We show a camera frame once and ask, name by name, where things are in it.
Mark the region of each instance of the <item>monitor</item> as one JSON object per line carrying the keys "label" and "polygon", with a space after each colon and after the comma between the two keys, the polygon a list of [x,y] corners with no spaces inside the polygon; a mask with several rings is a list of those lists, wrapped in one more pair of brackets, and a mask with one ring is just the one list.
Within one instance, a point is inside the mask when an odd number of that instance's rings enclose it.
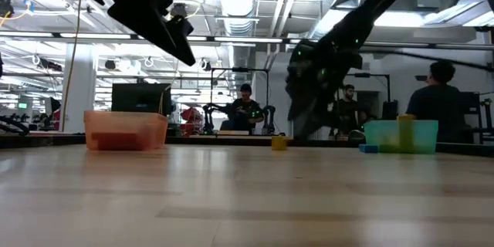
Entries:
{"label": "monitor", "polygon": [[120,112],[159,113],[163,95],[162,114],[171,114],[170,84],[114,84],[111,94],[111,110]]}

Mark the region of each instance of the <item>translucent teal bin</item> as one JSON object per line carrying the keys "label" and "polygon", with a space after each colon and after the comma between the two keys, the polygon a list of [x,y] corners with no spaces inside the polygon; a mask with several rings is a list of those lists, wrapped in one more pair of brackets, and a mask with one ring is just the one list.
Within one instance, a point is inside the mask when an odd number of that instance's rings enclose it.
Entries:
{"label": "translucent teal bin", "polygon": [[397,120],[373,120],[364,125],[367,144],[379,146],[381,153],[434,154],[438,136],[437,120],[410,120],[411,138],[405,145],[403,125]]}

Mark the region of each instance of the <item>wooden table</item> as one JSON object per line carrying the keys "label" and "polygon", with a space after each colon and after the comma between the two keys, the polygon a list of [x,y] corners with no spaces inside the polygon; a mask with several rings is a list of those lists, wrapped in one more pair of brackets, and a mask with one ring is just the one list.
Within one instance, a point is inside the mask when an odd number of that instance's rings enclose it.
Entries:
{"label": "wooden table", "polygon": [[494,160],[354,149],[0,151],[5,247],[494,246]]}

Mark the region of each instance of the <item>ceiling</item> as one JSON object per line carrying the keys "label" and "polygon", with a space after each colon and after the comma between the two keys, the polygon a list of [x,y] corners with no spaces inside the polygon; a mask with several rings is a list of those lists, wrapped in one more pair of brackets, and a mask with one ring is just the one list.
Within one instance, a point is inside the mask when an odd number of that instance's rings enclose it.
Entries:
{"label": "ceiling", "polygon": [[[79,0],[12,0],[15,20],[5,20],[0,31],[20,32],[75,32],[77,24],[77,10]],[[105,0],[106,5],[100,6],[93,0],[81,0],[80,32],[82,33],[122,33],[133,34],[127,27],[116,22],[107,15],[107,9],[113,0]],[[188,20],[194,26],[192,36],[228,36],[225,28],[225,3],[222,0],[174,0],[174,3],[185,4]],[[306,36],[315,26],[323,26],[321,30],[330,28],[342,18],[354,2],[344,3],[335,9],[330,9],[329,0],[254,0],[253,14],[242,20],[255,21],[253,37],[273,37],[273,35],[291,38]],[[475,30],[463,27],[461,22],[454,25],[448,21],[437,22],[442,15],[448,13],[448,8],[454,6],[455,0],[397,0],[390,11],[376,22],[376,27],[370,35],[370,40],[395,42],[468,42],[475,38]],[[241,9],[245,3],[232,2],[229,5]],[[488,18],[490,10],[479,9],[477,14],[463,19],[464,24],[481,16]],[[277,25],[272,22],[278,18]],[[102,90],[111,87],[113,82],[134,82],[133,79],[117,79],[115,76],[127,73],[111,71],[105,68],[105,62],[115,59],[125,59],[140,63],[140,74],[147,78],[158,77],[157,82],[168,82],[174,77],[207,78],[211,74],[205,72],[199,64],[193,67],[179,63],[175,58],[150,44],[132,44],[119,41],[108,43],[94,43],[100,54],[99,74],[111,75],[111,79],[99,78],[97,86]],[[246,52],[265,51],[266,48],[256,45],[233,46],[228,43],[216,45],[193,45],[192,50],[197,61],[206,60],[213,67],[235,66],[236,58],[232,57],[232,49],[247,49]],[[47,59],[61,66],[66,61],[66,42],[15,41],[2,38],[0,35],[0,52],[3,54],[5,71],[7,73],[52,73],[54,77],[11,76],[3,79],[4,90],[16,88],[23,90],[26,86],[32,90],[61,91],[63,78],[60,72],[51,69],[42,69],[36,65],[37,57]],[[225,81],[218,83],[218,90],[235,90],[237,83],[249,80],[249,77],[239,78],[239,74],[225,73]],[[208,81],[185,80],[182,87],[190,90],[208,88]],[[99,101],[107,100],[104,95],[96,95]]]}

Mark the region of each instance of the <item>translucent orange bin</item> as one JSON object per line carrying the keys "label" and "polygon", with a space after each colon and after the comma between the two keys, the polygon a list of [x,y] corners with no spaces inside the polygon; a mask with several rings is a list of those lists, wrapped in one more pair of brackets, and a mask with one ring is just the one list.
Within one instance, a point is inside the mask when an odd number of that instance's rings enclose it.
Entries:
{"label": "translucent orange bin", "polygon": [[92,151],[149,151],[164,145],[168,119],[158,113],[84,112]]}

